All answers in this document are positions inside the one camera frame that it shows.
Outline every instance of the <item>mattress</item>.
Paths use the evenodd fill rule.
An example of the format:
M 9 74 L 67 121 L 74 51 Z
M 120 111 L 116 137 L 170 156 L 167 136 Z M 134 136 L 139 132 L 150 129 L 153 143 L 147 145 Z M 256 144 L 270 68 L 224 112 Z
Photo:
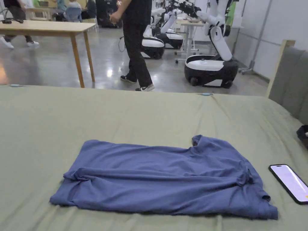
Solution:
M 56 87 L 0 86 L 0 230 L 306 230 L 296 204 L 269 172 L 288 164 L 308 182 L 302 125 L 277 103 L 250 96 L 201 96 Z M 188 148 L 194 135 L 231 143 L 261 176 L 275 220 L 120 214 L 48 203 L 86 140 Z

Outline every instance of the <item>gray headboard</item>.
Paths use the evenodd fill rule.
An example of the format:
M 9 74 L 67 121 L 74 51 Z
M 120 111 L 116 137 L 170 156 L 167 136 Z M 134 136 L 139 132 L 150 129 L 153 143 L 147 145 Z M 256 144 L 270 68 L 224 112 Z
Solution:
M 269 98 L 308 124 L 308 52 L 294 47 L 283 51 Z

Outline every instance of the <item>phone screen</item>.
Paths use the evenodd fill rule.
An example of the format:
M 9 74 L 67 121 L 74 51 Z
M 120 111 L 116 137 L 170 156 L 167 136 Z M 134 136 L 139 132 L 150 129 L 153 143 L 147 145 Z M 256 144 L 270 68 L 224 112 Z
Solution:
M 272 165 L 270 168 L 299 202 L 308 202 L 307 185 L 288 165 Z

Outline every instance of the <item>blue chair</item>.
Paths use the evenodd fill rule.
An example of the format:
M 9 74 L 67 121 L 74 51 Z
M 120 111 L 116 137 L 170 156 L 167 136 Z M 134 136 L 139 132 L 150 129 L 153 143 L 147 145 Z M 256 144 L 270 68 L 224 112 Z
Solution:
M 77 7 L 69 7 L 66 9 L 64 17 L 68 22 L 82 22 L 81 9 Z

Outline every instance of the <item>smartphone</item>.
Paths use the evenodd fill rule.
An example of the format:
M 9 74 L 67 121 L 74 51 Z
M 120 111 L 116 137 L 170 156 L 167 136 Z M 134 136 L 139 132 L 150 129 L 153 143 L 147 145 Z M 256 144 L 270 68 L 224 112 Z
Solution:
M 308 186 L 288 165 L 270 165 L 269 170 L 296 203 L 300 205 L 308 204 Z

